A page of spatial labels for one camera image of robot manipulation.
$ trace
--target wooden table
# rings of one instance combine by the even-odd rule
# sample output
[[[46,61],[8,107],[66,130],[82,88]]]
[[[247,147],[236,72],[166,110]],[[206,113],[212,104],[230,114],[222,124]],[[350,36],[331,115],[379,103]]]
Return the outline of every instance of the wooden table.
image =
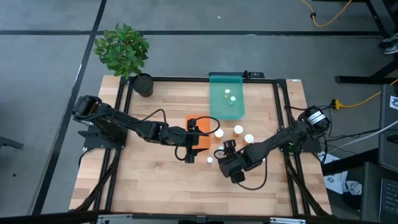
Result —
[[[103,102],[114,105],[118,92],[119,77],[104,76],[99,97]],[[300,80],[287,80],[290,104],[306,108],[303,86]],[[224,137],[217,141],[211,137],[211,149],[199,153],[194,164],[176,160],[174,147],[145,142],[136,133],[129,131],[126,147],[122,150],[112,212],[131,213],[174,213],[207,215],[247,216],[291,216],[287,176],[284,158],[274,150],[268,157],[268,179],[266,185],[256,191],[244,190],[230,179],[223,177],[215,160],[206,163],[208,156],[222,145],[235,139],[237,149],[243,147],[243,137],[234,138],[233,127],[240,124],[244,134],[251,133],[255,141],[263,141],[276,133],[278,128],[274,93],[271,84],[244,83],[246,115],[239,121],[221,121]],[[132,94],[129,114],[139,119],[159,108],[163,108],[170,126],[185,126],[188,114],[208,114],[210,111],[209,83],[202,82],[155,82],[154,93],[143,98]],[[280,90],[281,104],[283,94]],[[300,111],[294,111],[297,117]],[[151,120],[162,121],[162,115],[155,114]],[[180,150],[180,157],[185,149]],[[76,208],[97,184],[103,161],[104,150],[97,149],[84,156],[77,176],[70,208]],[[320,163],[309,153],[301,154],[305,183],[322,208],[331,213]],[[264,178],[264,163],[246,172],[243,185],[257,187]],[[105,186],[100,208],[108,187]],[[299,210],[302,212],[300,191],[296,186]]]

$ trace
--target transparent green bin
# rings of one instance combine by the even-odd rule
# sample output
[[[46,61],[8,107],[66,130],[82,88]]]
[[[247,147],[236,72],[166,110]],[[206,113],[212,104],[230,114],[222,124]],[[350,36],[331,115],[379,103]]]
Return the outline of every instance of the transparent green bin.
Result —
[[[225,89],[229,89],[228,98]],[[230,105],[231,96],[236,100]],[[217,119],[241,119],[244,116],[243,83],[239,76],[212,75],[210,77],[210,115]]]

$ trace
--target potted plant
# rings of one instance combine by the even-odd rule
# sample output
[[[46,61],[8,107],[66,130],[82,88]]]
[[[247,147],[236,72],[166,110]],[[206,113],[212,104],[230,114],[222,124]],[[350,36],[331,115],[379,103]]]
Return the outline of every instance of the potted plant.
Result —
[[[128,80],[131,73],[133,89],[141,96],[151,96],[154,90],[154,81],[139,69],[144,68],[144,60],[148,59],[149,44],[139,31],[123,24],[119,28],[116,24],[114,31],[105,30],[104,38],[95,39],[94,53],[109,70],[114,71],[114,76],[123,76]]]

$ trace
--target black plant pot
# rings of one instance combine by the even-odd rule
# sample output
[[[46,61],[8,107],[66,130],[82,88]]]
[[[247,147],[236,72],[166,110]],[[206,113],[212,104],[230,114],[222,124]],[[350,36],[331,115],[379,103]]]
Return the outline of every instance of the black plant pot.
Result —
[[[143,97],[151,96],[154,92],[154,80],[150,75],[141,73],[132,78],[132,88]]]

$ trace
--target concrete floor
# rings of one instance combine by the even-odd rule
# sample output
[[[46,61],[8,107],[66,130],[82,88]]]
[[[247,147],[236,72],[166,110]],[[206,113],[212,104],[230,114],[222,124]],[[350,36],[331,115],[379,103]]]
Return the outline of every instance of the concrete floor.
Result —
[[[35,2],[3,0],[0,30],[91,30],[99,0]],[[321,24],[343,2],[311,2]],[[384,6],[373,1],[387,30],[392,22]],[[377,30],[365,3],[355,2],[332,25],[319,29],[299,0],[113,0],[99,29],[125,22],[140,30]],[[392,60],[377,47],[379,37],[284,37],[233,35],[151,35],[143,72],[153,76],[205,77],[210,71],[262,71],[269,78],[301,79],[309,105],[332,98],[359,102],[380,90],[377,85],[339,85],[335,75],[370,75]],[[0,35],[0,135],[25,142],[23,150],[0,151],[0,217],[26,215],[66,107],[88,36]],[[91,54],[79,95],[98,94],[110,74]],[[357,133],[378,127],[379,99],[352,109],[333,111],[333,133]],[[68,210],[77,174],[85,127],[71,122],[43,209]],[[343,144],[347,140],[334,142]],[[353,144],[355,152],[377,146],[377,138]],[[336,151],[338,157],[350,154]],[[333,213],[348,217],[339,206]]]

